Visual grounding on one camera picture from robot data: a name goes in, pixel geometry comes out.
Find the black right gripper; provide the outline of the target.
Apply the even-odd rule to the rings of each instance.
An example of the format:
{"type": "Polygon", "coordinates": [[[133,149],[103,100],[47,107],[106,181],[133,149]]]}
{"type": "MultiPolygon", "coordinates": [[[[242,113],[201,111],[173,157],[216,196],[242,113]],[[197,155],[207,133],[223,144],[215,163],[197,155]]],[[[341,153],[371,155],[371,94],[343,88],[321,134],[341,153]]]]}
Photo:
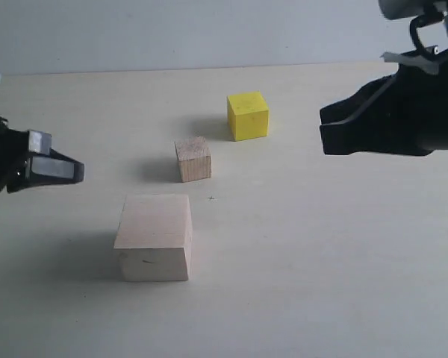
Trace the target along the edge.
{"type": "Polygon", "coordinates": [[[422,157],[448,151],[448,59],[430,62],[415,51],[385,52],[395,75],[372,80],[348,98],[320,109],[325,155],[358,152],[422,157]],[[378,130],[354,121],[375,115],[378,130]]]}

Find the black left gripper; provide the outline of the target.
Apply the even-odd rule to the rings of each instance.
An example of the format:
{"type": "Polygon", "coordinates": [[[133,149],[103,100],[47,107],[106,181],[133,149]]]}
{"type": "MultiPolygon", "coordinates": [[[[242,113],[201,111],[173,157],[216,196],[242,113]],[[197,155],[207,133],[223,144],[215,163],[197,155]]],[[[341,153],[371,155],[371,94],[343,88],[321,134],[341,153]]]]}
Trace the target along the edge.
{"type": "Polygon", "coordinates": [[[51,134],[11,129],[0,116],[0,192],[72,185],[83,182],[84,176],[82,162],[52,149],[51,134]],[[31,158],[30,153],[40,155],[31,158]]]}

